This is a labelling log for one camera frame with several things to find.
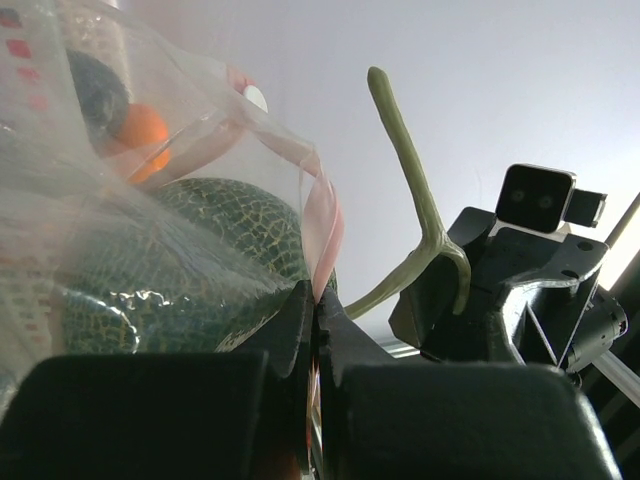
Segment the green netted melon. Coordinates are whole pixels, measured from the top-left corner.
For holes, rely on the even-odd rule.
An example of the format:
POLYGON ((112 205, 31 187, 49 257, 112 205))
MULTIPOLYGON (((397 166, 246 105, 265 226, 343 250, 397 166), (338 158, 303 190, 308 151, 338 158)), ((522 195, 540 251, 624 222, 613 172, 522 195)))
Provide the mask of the green netted melon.
POLYGON ((300 283, 320 297, 334 268, 310 263, 300 214, 252 182, 189 177, 138 202, 99 203, 56 275, 66 355, 226 352, 262 330, 300 283))

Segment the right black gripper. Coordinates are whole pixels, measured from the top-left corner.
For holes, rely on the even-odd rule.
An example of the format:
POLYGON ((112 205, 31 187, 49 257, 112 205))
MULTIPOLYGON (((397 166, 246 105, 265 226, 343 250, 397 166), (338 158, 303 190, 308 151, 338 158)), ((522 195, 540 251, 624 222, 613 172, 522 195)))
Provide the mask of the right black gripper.
POLYGON ((452 312, 457 267, 439 256, 401 292, 391 330, 434 361, 566 368, 609 247, 575 234, 555 240, 496 223, 494 213, 466 207, 448 231, 471 263, 464 311, 452 312))

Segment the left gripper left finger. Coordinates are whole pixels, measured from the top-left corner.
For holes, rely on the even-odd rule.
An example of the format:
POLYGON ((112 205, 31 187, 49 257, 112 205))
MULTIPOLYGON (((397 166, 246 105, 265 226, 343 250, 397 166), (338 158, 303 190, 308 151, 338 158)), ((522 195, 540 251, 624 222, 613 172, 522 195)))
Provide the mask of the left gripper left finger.
POLYGON ((300 479, 312 470, 313 293, 228 353, 63 355, 1 422, 5 479, 300 479))

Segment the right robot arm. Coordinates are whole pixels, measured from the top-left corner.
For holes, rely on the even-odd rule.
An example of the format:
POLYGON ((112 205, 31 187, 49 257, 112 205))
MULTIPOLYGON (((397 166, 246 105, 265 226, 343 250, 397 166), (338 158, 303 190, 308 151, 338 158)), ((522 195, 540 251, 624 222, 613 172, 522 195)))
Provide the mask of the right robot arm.
POLYGON ((546 364, 579 372, 628 329, 620 304, 598 284, 609 251, 573 233, 541 235, 465 208, 448 235, 472 276, 453 314, 458 269, 439 256, 400 294, 394 336, 437 362, 546 364))

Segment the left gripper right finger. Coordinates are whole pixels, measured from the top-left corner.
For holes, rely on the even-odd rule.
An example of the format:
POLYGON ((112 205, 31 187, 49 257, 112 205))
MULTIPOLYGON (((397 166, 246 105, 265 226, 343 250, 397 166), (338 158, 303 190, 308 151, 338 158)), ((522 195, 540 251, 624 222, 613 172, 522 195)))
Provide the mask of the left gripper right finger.
POLYGON ((407 363, 317 307, 326 479, 618 479, 588 399, 558 370, 407 363))

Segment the pink zipper clear bag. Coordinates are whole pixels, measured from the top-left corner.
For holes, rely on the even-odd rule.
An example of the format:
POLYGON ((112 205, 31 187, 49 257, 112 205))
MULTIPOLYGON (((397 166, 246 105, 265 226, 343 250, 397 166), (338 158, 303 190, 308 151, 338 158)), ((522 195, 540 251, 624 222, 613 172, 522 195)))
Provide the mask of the pink zipper clear bag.
POLYGON ((1 5, 1 394, 59 355, 224 352, 335 288, 315 149, 100 1, 1 5))

